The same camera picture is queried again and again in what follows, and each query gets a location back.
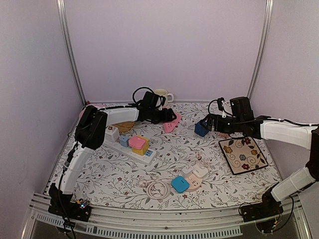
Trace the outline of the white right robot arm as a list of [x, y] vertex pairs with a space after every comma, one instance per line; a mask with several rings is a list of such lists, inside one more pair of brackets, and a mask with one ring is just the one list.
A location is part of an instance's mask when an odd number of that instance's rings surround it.
[[255, 116], [248, 97], [223, 98], [216, 103], [220, 113], [208, 114], [200, 120], [206, 131], [225, 134], [242, 133], [254, 139], [268, 142], [272, 155], [279, 159], [277, 165], [285, 179], [273, 186], [258, 205], [258, 213], [268, 217], [277, 209], [277, 202], [303, 192], [319, 180], [319, 125], [318, 123], [294, 122], [291, 119]]

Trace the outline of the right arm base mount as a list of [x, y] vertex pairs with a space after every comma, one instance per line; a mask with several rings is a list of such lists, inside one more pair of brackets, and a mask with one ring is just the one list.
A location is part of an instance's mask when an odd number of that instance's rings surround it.
[[242, 216], [244, 222], [276, 216], [283, 212], [281, 203], [272, 197], [266, 197], [260, 203], [246, 204], [239, 207], [239, 214]]

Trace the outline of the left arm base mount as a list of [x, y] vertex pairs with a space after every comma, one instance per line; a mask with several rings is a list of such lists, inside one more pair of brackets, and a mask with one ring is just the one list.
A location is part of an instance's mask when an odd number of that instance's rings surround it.
[[49, 196], [49, 213], [78, 221], [89, 221], [92, 207], [88, 201], [80, 200], [79, 202], [72, 202], [71, 199], [73, 195], [63, 194], [55, 183], [51, 184], [49, 188]]

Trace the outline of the dark blue cube socket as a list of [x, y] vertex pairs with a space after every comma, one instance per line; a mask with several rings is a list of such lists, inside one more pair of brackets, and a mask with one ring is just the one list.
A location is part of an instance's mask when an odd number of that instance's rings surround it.
[[207, 122], [204, 120], [200, 120], [195, 125], [194, 132], [201, 137], [205, 137], [210, 132], [210, 129], [207, 126]]

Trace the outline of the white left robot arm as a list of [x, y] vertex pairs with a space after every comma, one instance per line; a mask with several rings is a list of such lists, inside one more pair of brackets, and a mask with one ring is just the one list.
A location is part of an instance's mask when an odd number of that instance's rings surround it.
[[152, 91], [145, 92], [143, 99], [128, 105], [98, 107], [87, 105], [76, 126], [73, 147], [63, 166], [58, 190], [63, 195], [73, 193], [76, 180], [82, 168], [94, 150], [105, 140], [107, 127], [135, 121], [148, 121], [153, 124], [171, 122], [177, 115], [170, 108], [160, 108], [159, 95]]

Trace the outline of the pink triangular power socket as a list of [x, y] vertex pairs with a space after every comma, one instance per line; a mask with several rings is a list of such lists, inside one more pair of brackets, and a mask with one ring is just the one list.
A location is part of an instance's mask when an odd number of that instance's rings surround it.
[[181, 115], [176, 113], [176, 119], [174, 119], [171, 122], [165, 122], [163, 123], [163, 128], [165, 133], [171, 133], [174, 131], [174, 129], [176, 128], [176, 126], [178, 125], [178, 123], [181, 120]]

